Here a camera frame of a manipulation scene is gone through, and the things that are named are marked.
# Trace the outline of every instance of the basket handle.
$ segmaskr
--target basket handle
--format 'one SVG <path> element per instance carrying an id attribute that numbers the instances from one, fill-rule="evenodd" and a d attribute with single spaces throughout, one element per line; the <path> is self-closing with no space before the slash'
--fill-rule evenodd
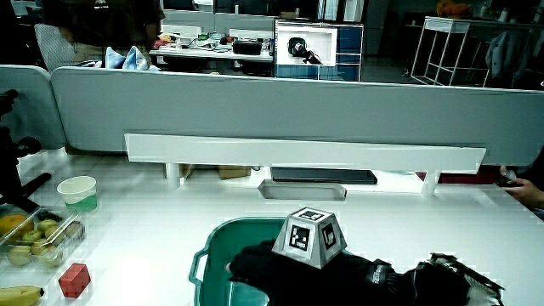
<path id="1" fill-rule="evenodd" d="M 200 290 L 202 280 L 196 278 L 196 271 L 198 270 L 198 265 L 200 264 L 201 258 L 207 255 L 207 249 L 208 247 L 206 246 L 195 253 L 195 256 L 193 257 L 193 264 L 190 266 L 189 281 L 195 284 L 197 290 Z"/>

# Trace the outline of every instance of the orange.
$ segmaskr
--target orange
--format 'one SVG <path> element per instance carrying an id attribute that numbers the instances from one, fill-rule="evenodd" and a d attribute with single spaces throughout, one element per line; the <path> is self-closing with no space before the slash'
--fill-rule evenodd
<path id="1" fill-rule="evenodd" d="M 6 235 L 13 229 L 15 229 L 19 224 L 23 223 L 26 220 L 27 216 L 21 214 L 12 214 L 0 218 L 0 237 Z M 26 221 L 23 226 L 19 228 L 17 233 L 15 233 L 12 238 L 19 239 L 27 231 L 34 230 L 34 222 L 31 220 Z"/>

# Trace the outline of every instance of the green plastic basket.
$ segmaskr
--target green plastic basket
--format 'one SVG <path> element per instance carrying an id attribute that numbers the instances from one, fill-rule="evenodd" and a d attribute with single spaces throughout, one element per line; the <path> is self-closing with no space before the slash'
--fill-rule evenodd
<path id="1" fill-rule="evenodd" d="M 245 246 L 276 239 L 286 218 L 237 218 L 219 225 L 206 245 L 193 257 L 189 281 L 195 284 L 195 306 L 263 305 L 261 291 L 229 281 L 225 265 Z M 207 255 L 202 280 L 196 277 L 199 262 Z"/>

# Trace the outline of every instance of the computer screen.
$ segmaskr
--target computer screen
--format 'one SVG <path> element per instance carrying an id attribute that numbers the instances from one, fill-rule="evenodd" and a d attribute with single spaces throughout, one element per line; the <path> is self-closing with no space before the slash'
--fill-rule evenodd
<path id="1" fill-rule="evenodd" d="M 363 25 L 275 21 L 275 77 L 359 81 Z"/>
<path id="2" fill-rule="evenodd" d="M 275 0 L 215 0 L 213 9 L 215 13 L 234 14 L 236 5 L 238 14 L 277 15 Z"/>
<path id="3" fill-rule="evenodd" d="M 164 9 L 195 10 L 193 0 L 162 0 Z"/>

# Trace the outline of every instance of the red cube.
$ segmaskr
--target red cube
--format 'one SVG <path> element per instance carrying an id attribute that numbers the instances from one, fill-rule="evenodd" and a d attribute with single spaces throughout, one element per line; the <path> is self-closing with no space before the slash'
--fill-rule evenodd
<path id="1" fill-rule="evenodd" d="M 67 298 L 78 298 L 89 282 L 91 282 L 91 276 L 83 263 L 73 263 L 59 278 L 62 293 Z"/>

